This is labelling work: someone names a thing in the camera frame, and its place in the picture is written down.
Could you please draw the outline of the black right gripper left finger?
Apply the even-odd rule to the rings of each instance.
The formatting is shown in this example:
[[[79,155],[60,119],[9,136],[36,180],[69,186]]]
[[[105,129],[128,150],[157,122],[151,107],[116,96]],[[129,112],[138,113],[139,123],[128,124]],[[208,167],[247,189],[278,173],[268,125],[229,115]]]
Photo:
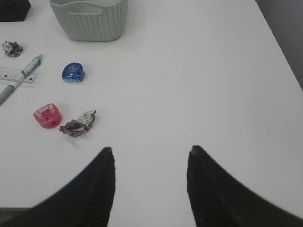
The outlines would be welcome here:
[[[1,226],[106,227],[115,191],[115,159],[105,147],[62,189]]]

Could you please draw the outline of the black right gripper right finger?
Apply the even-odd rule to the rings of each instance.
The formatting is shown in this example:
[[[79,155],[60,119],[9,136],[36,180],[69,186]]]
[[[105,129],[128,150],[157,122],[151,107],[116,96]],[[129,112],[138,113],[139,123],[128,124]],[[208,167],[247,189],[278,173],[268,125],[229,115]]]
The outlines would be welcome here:
[[[302,218],[263,199],[226,172],[201,146],[187,164],[187,193],[198,227],[301,227]]]

